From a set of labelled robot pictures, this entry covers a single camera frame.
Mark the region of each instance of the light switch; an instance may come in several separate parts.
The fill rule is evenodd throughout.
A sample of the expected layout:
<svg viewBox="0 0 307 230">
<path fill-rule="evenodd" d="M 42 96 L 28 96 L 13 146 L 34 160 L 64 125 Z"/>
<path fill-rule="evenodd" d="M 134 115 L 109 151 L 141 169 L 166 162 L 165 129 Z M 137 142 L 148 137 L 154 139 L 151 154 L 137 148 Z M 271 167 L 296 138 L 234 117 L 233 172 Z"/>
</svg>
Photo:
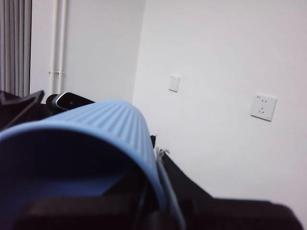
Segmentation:
<svg viewBox="0 0 307 230">
<path fill-rule="evenodd" d="M 169 79 L 168 89 L 174 92 L 178 92 L 180 77 L 172 75 Z"/>
<path fill-rule="evenodd" d="M 250 114 L 252 116 L 272 121 L 276 103 L 276 98 L 256 95 L 254 97 L 254 102 Z"/>
</svg>

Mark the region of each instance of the ribbed blue cup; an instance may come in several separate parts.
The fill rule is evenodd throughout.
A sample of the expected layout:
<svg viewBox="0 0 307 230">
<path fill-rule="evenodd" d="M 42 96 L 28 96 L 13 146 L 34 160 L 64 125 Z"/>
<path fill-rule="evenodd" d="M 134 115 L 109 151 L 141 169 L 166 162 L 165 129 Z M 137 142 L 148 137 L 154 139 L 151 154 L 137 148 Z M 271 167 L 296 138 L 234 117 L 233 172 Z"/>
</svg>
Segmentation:
<svg viewBox="0 0 307 230">
<path fill-rule="evenodd" d="M 48 196 L 100 195 L 137 164 L 166 207 L 146 121 L 121 100 L 82 106 L 0 133 L 0 228 Z"/>
</svg>

